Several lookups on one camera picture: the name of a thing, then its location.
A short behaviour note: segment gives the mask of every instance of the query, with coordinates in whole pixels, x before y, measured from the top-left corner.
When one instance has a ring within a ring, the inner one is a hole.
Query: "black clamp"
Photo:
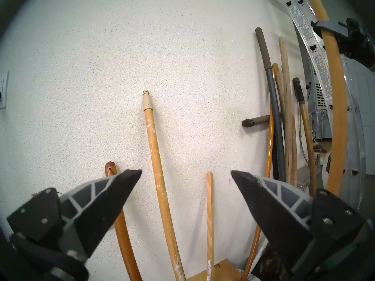
[[[367,32],[353,18],[348,18],[346,24],[333,21],[318,21],[316,23],[311,21],[314,32],[320,38],[322,38],[321,30],[335,35],[340,54],[358,61],[367,68],[372,68],[375,64],[375,50],[369,41]]]

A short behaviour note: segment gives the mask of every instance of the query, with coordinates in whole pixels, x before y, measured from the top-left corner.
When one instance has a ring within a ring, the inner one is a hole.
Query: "thin wooden stick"
[[[268,178],[270,177],[270,174],[271,174],[272,147],[273,147],[273,115],[272,115],[272,107],[270,106],[270,127],[268,129],[267,157],[266,157],[266,162],[265,162],[265,173],[264,173],[265,176]],[[256,225],[249,258],[246,263],[245,271],[243,272],[243,275],[240,281],[246,281],[248,278],[251,265],[253,264],[253,261],[255,258],[256,248],[258,247],[260,233],[261,233],[260,226]]]
[[[211,172],[206,173],[207,183],[207,281],[213,281],[214,252],[214,217],[213,217],[213,175]]]
[[[143,110],[146,119],[147,136],[149,138],[150,154],[152,169],[154,171],[154,179],[156,186],[157,199],[159,201],[160,214],[164,228],[165,239],[169,256],[171,257],[174,276],[177,281],[185,281],[185,273],[182,268],[179,248],[177,247],[176,236],[174,234],[171,212],[169,210],[169,203],[167,197],[167,190],[165,188],[164,175],[162,169],[162,162],[160,160],[159,146],[157,144],[157,137],[155,131],[153,107],[151,104],[151,97],[147,90],[143,91]]]
[[[113,162],[105,165],[105,176],[116,175],[117,169]],[[127,231],[124,211],[121,210],[119,216],[114,222],[117,241],[119,243],[122,259],[124,260],[126,271],[131,281],[142,281],[137,262],[135,261],[132,244],[130,243],[129,233]]]
[[[315,167],[314,146],[312,144],[312,136],[310,130],[309,116],[305,102],[300,103],[300,113],[302,115],[303,128],[305,130],[307,155],[309,157],[309,170],[310,170],[310,187],[309,194],[314,197],[317,191],[317,169]]]
[[[287,46],[283,37],[279,37],[281,53],[281,68],[284,79],[284,104],[285,104],[285,167],[287,171],[287,182],[297,186],[297,141],[295,136],[295,121],[293,110],[293,98],[291,93],[289,61]]]

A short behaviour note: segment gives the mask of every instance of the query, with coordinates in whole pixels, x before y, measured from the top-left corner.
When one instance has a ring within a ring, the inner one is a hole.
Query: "wooden handle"
[[[318,21],[329,20],[327,12],[320,0],[310,0],[310,3]],[[322,30],[322,37],[327,52],[329,71],[331,74],[333,100],[332,160],[328,176],[327,190],[338,195],[340,192],[342,171],[344,170],[346,158],[346,137],[348,132],[345,80],[339,47],[335,36],[332,33]]]
[[[105,176],[116,175],[117,169],[113,162],[105,165]],[[126,271],[131,281],[142,281],[137,262],[135,261],[132,244],[130,243],[129,233],[127,232],[124,211],[121,210],[119,216],[114,222],[117,241],[119,243],[122,259],[124,260]]]
[[[279,38],[281,53],[281,68],[284,79],[284,109],[285,109],[285,166],[287,170],[287,182],[297,186],[297,140],[295,136],[294,102],[291,93],[289,60],[287,46],[283,37]]]
[[[284,89],[282,86],[281,76],[280,76],[280,70],[277,63],[272,64],[272,70],[274,71],[275,75],[275,82],[277,86],[277,91],[279,92],[279,100],[280,100],[280,109],[281,109],[281,117],[282,117],[282,123],[284,127],[284,133],[285,133],[285,100],[284,100]]]
[[[315,167],[315,156],[314,156],[314,146],[312,144],[312,136],[309,124],[309,114],[305,103],[300,103],[300,113],[303,121],[303,128],[305,130],[306,144],[307,144],[307,154],[309,157],[309,169],[310,169],[310,187],[309,194],[314,197],[317,191],[317,169]]]
[[[143,91],[143,97],[149,96],[148,91]],[[174,276],[177,281],[185,281],[185,273],[182,268],[179,248],[177,247],[176,236],[174,234],[171,212],[167,198],[167,190],[165,189],[162,162],[160,160],[159,146],[157,144],[153,109],[144,110],[147,136],[149,138],[150,154],[152,169],[154,172],[157,199],[159,201],[160,214],[164,228],[165,239],[167,241],[168,252],[171,257]]]
[[[206,279],[213,281],[213,269],[214,269],[214,252],[215,252],[215,241],[214,241],[214,219],[213,219],[213,175],[211,172],[206,173],[207,183],[207,274]]]
[[[273,115],[272,115],[272,107],[270,105],[270,127],[268,129],[267,157],[265,161],[265,173],[264,173],[265,177],[268,177],[268,178],[270,177],[270,174],[271,174],[272,147],[273,147]],[[248,279],[251,265],[253,264],[253,261],[255,258],[256,249],[258,247],[260,233],[261,233],[260,226],[256,225],[249,258],[248,258],[248,261],[246,262],[245,271],[243,272],[243,275],[240,281],[247,281]]]

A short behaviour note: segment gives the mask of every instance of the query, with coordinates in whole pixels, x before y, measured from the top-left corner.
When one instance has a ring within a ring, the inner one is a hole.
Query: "electrical outlet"
[[[0,77],[0,110],[6,108],[6,90],[8,87],[9,71]]]

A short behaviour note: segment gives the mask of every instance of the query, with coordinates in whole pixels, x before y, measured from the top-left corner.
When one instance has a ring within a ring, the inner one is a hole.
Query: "wooden board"
[[[213,278],[211,281],[238,281],[241,279],[241,273],[227,260],[222,260],[218,263],[220,268],[213,269]],[[187,281],[207,281],[206,271],[190,277]]]

